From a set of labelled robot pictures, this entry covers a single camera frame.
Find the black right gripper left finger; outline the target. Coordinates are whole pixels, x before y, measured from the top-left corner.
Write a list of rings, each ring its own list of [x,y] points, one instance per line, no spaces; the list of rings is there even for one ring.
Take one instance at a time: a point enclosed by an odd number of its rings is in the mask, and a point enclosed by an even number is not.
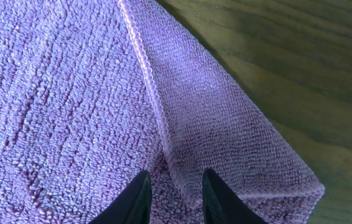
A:
[[[149,224],[151,204],[151,176],[142,170],[89,224]]]

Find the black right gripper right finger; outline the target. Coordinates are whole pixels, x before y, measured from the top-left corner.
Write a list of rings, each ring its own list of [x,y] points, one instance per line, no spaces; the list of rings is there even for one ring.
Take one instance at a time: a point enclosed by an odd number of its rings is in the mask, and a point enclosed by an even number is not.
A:
[[[266,224],[213,169],[203,172],[202,199],[205,224]]]

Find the purple microfiber cloth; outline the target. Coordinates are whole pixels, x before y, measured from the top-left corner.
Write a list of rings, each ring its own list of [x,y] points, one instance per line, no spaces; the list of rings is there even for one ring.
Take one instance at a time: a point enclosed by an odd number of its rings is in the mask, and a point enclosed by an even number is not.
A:
[[[268,223],[325,188],[155,1],[0,1],[0,223],[88,223],[145,169],[152,223],[203,223],[213,169]]]

